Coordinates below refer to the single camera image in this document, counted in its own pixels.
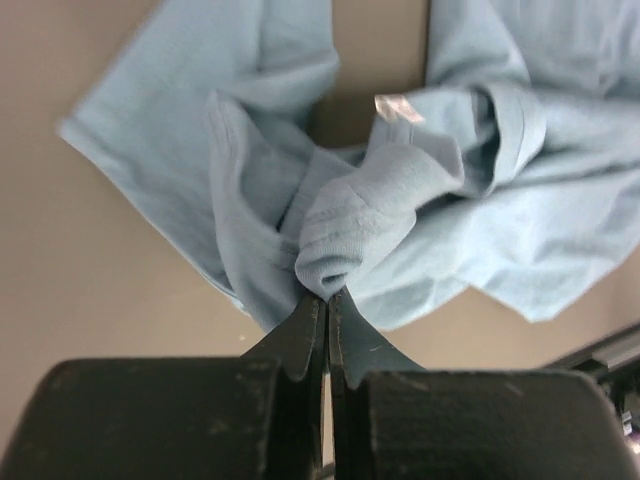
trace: light blue shirt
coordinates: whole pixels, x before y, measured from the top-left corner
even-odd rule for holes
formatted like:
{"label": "light blue shirt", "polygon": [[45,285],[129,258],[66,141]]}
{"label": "light blue shirt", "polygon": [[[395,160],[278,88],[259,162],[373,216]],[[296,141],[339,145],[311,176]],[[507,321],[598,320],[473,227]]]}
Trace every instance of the light blue shirt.
{"label": "light blue shirt", "polygon": [[428,87],[328,150],[329,0],[167,0],[61,135],[267,330],[344,285],[386,329],[469,286],[550,319],[640,241],[638,18],[433,0]]}

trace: black metal part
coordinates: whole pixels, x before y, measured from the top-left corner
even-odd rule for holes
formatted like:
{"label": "black metal part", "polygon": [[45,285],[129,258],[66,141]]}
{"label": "black metal part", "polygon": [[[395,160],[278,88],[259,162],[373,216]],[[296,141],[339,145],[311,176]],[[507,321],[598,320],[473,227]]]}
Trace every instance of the black metal part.
{"label": "black metal part", "polygon": [[243,355],[282,362],[288,381],[282,383],[286,390],[279,392],[281,401],[274,406],[274,421],[285,438],[270,445],[269,458],[272,465],[304,459],[308,472],[304,478],[322,468],[327,326],[326,304],[309,295],[282,325]]}
{"label": "black metal part", "polygon": [[2,480],[310,479],[322,467],[326,308],[305,298],[241,358],[55,367]]}
{"label": "black metal part", "polygon": [[640,462],[640,324],[566,355],[549,368],[580,371],[598,383]]}
{"label": "black metal part", "polygon": [[329,370],[336,478],[373,478],[368,398],[358,386],[372,370],[424,369],[373,328],[342,290],[329,301]]}
{"label": "black metal part", "polygon": [[[600,344],[597,359],[585,351],[566,368],[628,372],[627,343]],[[602,361],[615,372],[598,377]],[[327,364],[338,480],[639,478],[585,375],[427,372],[345,290],[328,304],[306,297],[240,358],[59,365],[26,409],[0,480],[312,478]],[[627,391],[616,391],[624,406]]]}
{"label": "black metal part", "polygon": [[638,478],[604,396],[578,374],[375,372],[360,389],[367,478]]}
{"label": "black metal part", "polygon": [[280,371],[252,358],[62,363],[27,407],[0,478],[267,478]]}

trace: white tag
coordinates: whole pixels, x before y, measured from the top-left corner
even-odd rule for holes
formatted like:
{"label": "white tag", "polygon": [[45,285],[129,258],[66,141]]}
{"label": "white tag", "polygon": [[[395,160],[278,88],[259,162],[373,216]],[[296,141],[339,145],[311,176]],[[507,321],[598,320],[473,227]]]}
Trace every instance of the white tag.
{"label": "white tag", "polygon": [[378,115],[387,122],[395,122],[398,115],[411,123],[424,122],[424,117],[402,95],[376,95],[374,102]]}

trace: crumpled fabric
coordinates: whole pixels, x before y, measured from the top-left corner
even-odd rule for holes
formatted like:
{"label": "crumpled fabric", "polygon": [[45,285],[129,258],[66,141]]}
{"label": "crumpled fabric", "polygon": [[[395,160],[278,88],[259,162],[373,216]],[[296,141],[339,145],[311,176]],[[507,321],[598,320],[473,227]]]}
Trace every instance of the crumpled fabric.
{"label": "crumpled fabric", "polygon": [[266,330],[345,285],[382,329],[469,286],[547,320],[632,252],[638,2],[433,0],[410,115],[333,150],[330,7],[167,0],[61,135]]}

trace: beige table surface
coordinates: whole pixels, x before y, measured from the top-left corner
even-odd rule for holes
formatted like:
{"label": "beige table surface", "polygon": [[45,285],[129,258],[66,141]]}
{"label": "beige table surface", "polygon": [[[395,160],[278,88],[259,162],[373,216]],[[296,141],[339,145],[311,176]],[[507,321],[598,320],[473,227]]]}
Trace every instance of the beige table surface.
{"label": "beige table surface", "polygon": [[[0,452],[55,362],[239,354],[261,337],[55,134],[155,3],[0,0]],[[372,93],[420,84],[426,4],[336,0],[334,16],[327,143],[366,135]],[[536,366],[640,318],[639,284],[636,252],[553,322],[470,291],[389,336],[425,366]]]}

